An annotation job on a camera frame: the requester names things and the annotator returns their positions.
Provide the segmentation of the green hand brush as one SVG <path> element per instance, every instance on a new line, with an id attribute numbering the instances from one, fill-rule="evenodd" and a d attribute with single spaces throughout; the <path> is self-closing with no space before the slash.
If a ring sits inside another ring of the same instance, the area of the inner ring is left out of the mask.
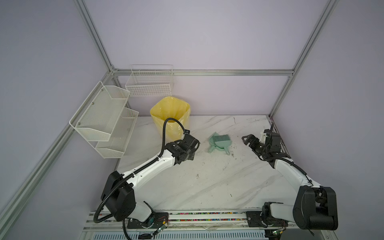
<path id="1" fill-rule="evenodd" d="M 229 135 L 217 135 L 214 136 L 214 142 L 217 147 L 224 149 L 227 155 L 230 155 L 229 147 L 232 144 Z"/>

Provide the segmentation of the green plastic dustpan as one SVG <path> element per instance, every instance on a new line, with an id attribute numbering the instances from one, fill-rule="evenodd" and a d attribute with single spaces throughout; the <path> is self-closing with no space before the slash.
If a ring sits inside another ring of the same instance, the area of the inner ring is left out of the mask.
<path id="1" fill-rule="evenodd" d="M 230 155 L 229 147 L 232 145 L 232 140 L 229 135 L 219 135 L 217 133 L 213 133 L 213 135 L 209 138 L 209 143 L 209 153 L 212 153 L 214 150 L 218 150 L 224 151 L 227 155 Z"/>

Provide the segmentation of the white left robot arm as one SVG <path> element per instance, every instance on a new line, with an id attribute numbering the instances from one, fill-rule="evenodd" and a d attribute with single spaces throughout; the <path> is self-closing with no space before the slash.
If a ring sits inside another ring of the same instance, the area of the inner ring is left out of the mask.
<path id="1" fill-rule="evenodd" d="M 130 219 L 144 228 L 151 227 L 157 213 L 147 202 L 140 202 L 135 194 L 162 171 L 186 160 L 192 161 L 199 146 L 200 142 L 187 133 L 183 139 L 165 144 L 159 154 L 137 168 L 122 174 L 112 172 L 104 186 L 93 222 L 98 224 L 110 218 L 117 222 Z"/>

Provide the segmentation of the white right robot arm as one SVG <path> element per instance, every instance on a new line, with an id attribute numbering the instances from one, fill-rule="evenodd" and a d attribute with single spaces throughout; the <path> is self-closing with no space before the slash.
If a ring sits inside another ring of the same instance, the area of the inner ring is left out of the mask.
<path id="1" fill-rule="evenodd" d="M 293 205 L 278 202 L 265 202 L 258 217 L 247 212 L 248 221 L 256 220 L 259 226 L 268 228 L 279 224 L 295 223 L 302 230 L 328 230 L 338 228 L 336 192 L 314 181 L 289 154 L 282 151 L 282 138 L 272 130 L 265 130 L 261 138 L 254 135 L 242 137 L 261 161 L 277 170 L 296 192 Z"/>

